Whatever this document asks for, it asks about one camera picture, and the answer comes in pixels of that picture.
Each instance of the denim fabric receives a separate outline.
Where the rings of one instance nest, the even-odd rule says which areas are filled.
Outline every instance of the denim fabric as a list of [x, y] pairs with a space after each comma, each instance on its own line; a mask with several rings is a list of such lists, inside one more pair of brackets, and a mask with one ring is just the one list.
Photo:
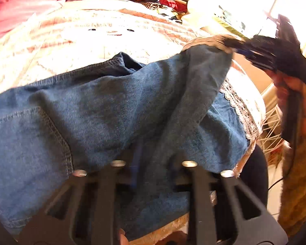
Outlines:
[[166, 169], [179, 149], [207, 170], [235, 166], [248, 147], [219, 92], [231, 55], [198, 45], [144, 65], [111, 60], [0, 94], [0, 220], [18, 233], [74, 169], [98, 170], [144, 141], [134, 198], [120, 197], [121, 227], [139, 238], [188, 211]]

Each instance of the black cable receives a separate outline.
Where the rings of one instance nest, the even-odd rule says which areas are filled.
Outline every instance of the black cable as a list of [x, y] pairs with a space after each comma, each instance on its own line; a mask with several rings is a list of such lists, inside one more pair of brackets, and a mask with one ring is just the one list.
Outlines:
[[301, 93], [301, 98], [299, 99], [299, 104], [298, 104], [298, 115], [297, 115], [297, 124], [296, 126], [294, 127], [295, 128], [295, 135], [294, 135], [294, 138], [293, 138], [293, 146], [292, 146], [292, 161], [291, 161], [291, 164], [290, 164], [290, 168], [287, 172], [287, 174], [285, 176], [282, 176], [281, 179], [277, 180], [275, 183], [273, 183], [270, 188], [268, 188], [268, 191], [272, 189], [273, 186], [275, 186], [277, 183], [279, 183], [280, 181], [286, 179], [290, 172], [291, 172], [291, 169], [294, 165], [294, 161], [295, 161], [295, 157], [296, 157], [296, 152], [297, 152], [297, 144], [298, 144], [298, 141], [299, 141], [299, 138], [300, 138], [300, 124], [301, 124], [301, 120], [302, 120], [302, 111], [303, 111], [303, 82], [300, 83], [300, 93]]

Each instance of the screw head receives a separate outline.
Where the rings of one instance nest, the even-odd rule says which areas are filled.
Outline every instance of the screw head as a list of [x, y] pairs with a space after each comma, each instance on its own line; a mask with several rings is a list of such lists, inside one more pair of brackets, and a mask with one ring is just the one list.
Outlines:
[[220, 175], [224, 178], [230, 178], [235, 176], [235, 173], [232, 170], [223, 170], [220, 172]]
[[197, 166], [197, 162], [192, 160], [185, 160], [181, 164], [186, 168], [193, 168]]
[[113, 167], [123, 167], [126, 165], [126, 162], [123, 160], [114, 160], [111, 162], [111, 166]]
[[72, 174], [75, 177], [85, 177], [87, 175], [87, 171], [83, 169], [76, 169]]

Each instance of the white lace trim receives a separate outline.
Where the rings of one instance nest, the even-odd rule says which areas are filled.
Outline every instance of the white lace trim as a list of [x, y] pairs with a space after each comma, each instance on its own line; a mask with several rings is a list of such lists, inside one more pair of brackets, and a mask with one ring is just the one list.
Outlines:
[[222, 50], [226, 53], [232, 53], [232, 49], [224, 45], [224, 40], [227, 38], [235, 38], [235, 39], [241, 40], [236, 35], [230, 35], [230, 34], [214, 35], [210, 37], [197, 37], [191, 40], [190, 42], [187, 42], [184, 48], [182, 49], [182, 51], [187, 50], [190, 47], [195, 46], [195, 45], [205, 44], [211, 47], [216, 47], [219, 50]]
[[237, 95], [233, 89], [228, 78], [224, 79], [224, 82], [220, 88], [220, 92], [224, 93], [224, 97], [229, 100], [231, 107], [236, 110], [236, 114], [239, 117], [240, 122], [244, 126], [246, 138], [250, 141], [250, 144], [256, 140], [259, 136], [258, 127], [254, 121], [254, 118], [250, 114], [243, 100]]

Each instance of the jeans pocket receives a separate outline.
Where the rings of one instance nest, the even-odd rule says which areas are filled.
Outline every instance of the jeans pocket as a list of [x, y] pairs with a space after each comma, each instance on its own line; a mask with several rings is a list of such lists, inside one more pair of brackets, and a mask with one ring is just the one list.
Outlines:
[[69, 146], [35, 107], [0, 118], [0, 220], [20, 228], [72, 173]]

